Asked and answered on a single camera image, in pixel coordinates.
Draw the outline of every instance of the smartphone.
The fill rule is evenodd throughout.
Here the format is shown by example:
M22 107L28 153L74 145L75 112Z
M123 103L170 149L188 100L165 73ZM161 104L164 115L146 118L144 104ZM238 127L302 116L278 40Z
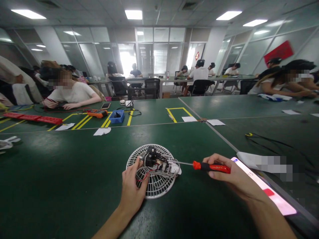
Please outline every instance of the smartphone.
M276 204L279 211L283 216L296 214L297 211L289 203L286 202L279 194L277 194L271 187L269 187L260 177L254 174L245 164L239 159L232 158L234 161L248 176L257 183L257 185L268 195L268 197Z
M111 106L111 103L105 103L102 105L101 110L107 110Z

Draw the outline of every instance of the white fan grille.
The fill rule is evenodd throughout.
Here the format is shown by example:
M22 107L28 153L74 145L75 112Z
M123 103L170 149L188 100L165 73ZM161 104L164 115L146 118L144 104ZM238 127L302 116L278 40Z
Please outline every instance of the white fan grille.
M160 146L158 144L146 144L139 147L137 150L135 150L131 154L131 156L129 157L127 161L126 168L135 163L137 156L140 156L143 152L146 153L149 146L156 148L156 151L159 152L160 154L167 155L169 160L176 161L173 155L163 146ZM136 176L139 180L142 181L145 175L147 174L147 172L148 172L147 169L141 168L140 170L137 171ZM160 175L150 175L149 184L147 186L145 198L155 199L155 198L162 197L172 188L174 182L175 182L175 177L164 178ZM142 182L137 181L136 182L137 187L140 187L141 183Z

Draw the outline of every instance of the multimeter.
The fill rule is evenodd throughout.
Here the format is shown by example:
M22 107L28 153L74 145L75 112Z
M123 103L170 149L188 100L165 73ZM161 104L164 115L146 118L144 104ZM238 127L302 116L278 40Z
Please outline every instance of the multimeter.
M87 112L87 115L94 116L94 117L101 119L101 118L107 116L108 113L106 110L90 110Z

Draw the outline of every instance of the screwdriver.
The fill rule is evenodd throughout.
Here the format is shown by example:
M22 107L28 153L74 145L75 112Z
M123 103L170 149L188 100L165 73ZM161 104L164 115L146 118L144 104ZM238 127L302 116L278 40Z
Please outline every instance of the screwdriver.
M167 159L166 161L176 163L176 161ZM224 165L218 165L218 164L208 164L208 163L198 163L196 161L193 161L192 164L190 163L184 163L177 161L180 164L187 164L192 165L195 170L204 170L204 171L217 171L222 173L230 174L230 168Z

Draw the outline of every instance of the red sign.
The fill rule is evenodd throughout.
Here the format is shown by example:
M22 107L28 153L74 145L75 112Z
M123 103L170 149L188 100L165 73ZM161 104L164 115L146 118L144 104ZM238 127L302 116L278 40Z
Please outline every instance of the red sign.
M197 52L196 56L195 56L195 60L197 60L199 58L199 51Z
M290 46L289 41L285 41L283 44L269 52L264 56L265 63L270 61L273 58L280 57L281 59L287 59L293 55L292 48Z

